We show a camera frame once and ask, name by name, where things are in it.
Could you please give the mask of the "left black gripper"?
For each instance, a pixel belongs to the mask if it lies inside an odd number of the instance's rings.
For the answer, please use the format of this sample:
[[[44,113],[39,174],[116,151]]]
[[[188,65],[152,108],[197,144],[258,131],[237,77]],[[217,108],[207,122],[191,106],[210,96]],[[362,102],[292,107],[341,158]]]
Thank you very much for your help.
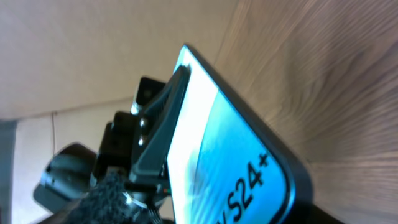
[[[132,192],[156,192],[170,185],[170,149],[190,69],[179,66],[171,79],[142,77],[129,112],[117,111],[106,125],[93,168],[93,185],[115,168]]]

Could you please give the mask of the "Galaxy S24+ smartphone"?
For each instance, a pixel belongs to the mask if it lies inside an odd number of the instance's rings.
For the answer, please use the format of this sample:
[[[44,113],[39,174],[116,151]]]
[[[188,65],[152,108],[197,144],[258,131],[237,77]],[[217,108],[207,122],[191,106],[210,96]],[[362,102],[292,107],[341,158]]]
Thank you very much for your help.
[[[300,161],[192,47],[167,155],[177,223],[307,223],[313,189]]]

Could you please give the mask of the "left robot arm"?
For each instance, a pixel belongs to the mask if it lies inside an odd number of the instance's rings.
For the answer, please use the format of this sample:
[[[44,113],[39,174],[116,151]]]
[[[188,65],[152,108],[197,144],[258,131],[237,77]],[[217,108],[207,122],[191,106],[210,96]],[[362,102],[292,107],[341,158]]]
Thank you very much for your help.
[[[74,142],[44,169],[33,196],[51,223],[162,223],[171,194],[167,154],[190,78],[180,66],[164,83],[141,79],[131,111],[117,111],[98,152]]]

